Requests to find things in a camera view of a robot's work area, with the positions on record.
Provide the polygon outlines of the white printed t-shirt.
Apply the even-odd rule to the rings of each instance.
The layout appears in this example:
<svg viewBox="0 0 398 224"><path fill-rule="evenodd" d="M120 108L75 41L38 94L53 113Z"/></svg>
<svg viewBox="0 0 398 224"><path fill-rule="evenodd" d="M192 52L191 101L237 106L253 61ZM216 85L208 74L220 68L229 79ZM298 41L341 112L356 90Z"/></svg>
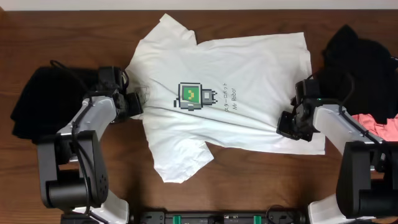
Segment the white printed t-shirt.
<svg viewBox="0 0 398 224"><path fill-rule="evenodd" d="M142 123L164 182L182 183L213 159L208 145L281 154L322 155L325 137L277 134L295 84L311 72L303 33L198 43L164 15L138 43L127 66L143 101Z"/></svg>

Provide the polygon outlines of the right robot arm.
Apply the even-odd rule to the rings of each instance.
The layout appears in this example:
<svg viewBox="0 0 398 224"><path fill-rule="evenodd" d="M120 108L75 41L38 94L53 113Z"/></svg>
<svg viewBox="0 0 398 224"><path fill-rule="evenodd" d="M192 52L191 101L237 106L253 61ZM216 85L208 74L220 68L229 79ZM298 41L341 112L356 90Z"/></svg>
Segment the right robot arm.
<svg viewBox="0 0 398 224"><path fill-rule="evenodd" d="M335 194L308 205L310 223L397 216L397 143L359 125L334 99L302 97L283 111L277 134L310 142L324 134L342 155Z"/></svg>

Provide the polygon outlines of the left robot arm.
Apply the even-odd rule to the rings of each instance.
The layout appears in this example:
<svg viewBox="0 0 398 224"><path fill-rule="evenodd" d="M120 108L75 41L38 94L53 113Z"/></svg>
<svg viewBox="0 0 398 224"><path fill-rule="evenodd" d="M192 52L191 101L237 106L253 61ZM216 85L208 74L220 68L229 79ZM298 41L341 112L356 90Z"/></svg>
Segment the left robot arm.
<svg viewBox="0 0 398 224"><path fill-rule="evenodd" d="M61 223L129 222L129 204L109 189L100 140L109 124L141 113L137 93L94 91L67 125L37 141L42 201L63 211Z"/></svg>

